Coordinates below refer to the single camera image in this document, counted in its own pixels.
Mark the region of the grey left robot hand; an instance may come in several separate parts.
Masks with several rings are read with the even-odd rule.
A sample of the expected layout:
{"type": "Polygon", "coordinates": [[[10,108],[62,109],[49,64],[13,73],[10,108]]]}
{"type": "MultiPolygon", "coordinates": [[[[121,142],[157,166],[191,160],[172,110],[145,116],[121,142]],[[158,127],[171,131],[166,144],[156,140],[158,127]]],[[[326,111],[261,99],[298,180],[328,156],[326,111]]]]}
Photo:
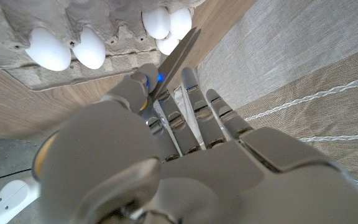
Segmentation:
{"type": "Polygon", "coordinates": [[[45,223],[358,223],[358,187],[335,162],[279,130],[252,128],[213,90],[199,99],[200,148],[140,114],[160,89],[145,64],[77,112],[34,159],[45,223]]]}

